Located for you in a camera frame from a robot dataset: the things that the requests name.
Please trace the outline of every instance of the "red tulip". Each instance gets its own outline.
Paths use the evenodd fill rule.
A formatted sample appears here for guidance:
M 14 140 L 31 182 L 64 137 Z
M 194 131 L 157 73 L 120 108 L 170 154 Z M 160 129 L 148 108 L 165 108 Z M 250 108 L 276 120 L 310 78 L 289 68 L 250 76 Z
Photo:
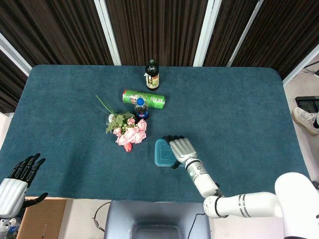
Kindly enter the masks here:
M 131 143 L 127 143 L 125 145 L 123 145 L 124 149 L 126 152 L 131 152 L 132 150 L 132 144 Z

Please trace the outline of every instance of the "blue container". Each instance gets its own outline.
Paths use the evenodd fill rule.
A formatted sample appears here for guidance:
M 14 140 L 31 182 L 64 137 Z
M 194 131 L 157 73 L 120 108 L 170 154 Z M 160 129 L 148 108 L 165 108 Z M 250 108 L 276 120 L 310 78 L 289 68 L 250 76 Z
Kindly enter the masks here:
M 175 155 L 169 144 L 162 138 L 155 142 L 155 164 L 158 167 L 171 167 L 176 161 Z

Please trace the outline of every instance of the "robotic arm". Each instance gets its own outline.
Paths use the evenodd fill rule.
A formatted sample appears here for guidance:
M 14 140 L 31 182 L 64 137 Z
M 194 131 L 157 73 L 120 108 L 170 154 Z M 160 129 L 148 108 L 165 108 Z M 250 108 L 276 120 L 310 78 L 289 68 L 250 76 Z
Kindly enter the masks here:
M 0 239 L 4 239 L 10 229 L 10 219 L 16 216 L 21 209 L 38 204 L 46 198 L 43 193 L 33 200 L 25 200 L 25 194 L 30 187 L 36 172 L 45 158 L 36 162 L 40 154 L 30 156 L 20 162 L 0 184 Z
M 283 217 L 285 238 L 319 238 L 319 193 L 300 173 L 281 175 L 275 183 L 276 195 L 268 192 L 224 197 L 205 170 L 190 141 L 184 136 L 164 137 L 176 162 L 182 163 L 204 200 L 204 211 L 211 218 Z

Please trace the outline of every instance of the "dark bottle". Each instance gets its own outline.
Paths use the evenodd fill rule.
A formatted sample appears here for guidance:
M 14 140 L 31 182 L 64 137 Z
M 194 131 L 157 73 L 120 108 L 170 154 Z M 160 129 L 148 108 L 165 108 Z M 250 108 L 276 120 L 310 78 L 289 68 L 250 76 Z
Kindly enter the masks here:
M 136 100 L 135 111 L 138 118 L 140 119 L 149 118 L 149 107 L 144 102 L 143 98 L 138 98 Z
M 145 67 L 146 86 L 151 91 L 156 91 L 160 85 L 159 66 L 154 59 L 150 59 Z

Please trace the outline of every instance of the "person's foot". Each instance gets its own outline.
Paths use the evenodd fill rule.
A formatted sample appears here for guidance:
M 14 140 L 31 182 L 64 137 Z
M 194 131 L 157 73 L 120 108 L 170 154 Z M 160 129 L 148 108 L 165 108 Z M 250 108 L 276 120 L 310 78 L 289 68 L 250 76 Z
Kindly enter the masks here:
M 304 111 L 299 107 L 296 107 L 293 110 L 292 116 L 294 121 L 305 127 L 308 133 L 310 133 L 311 135 L 319 134 L 319 128 L 314 127 L 314 122 L 316 120 L 317 113 L 308 113 L 307 111 Z

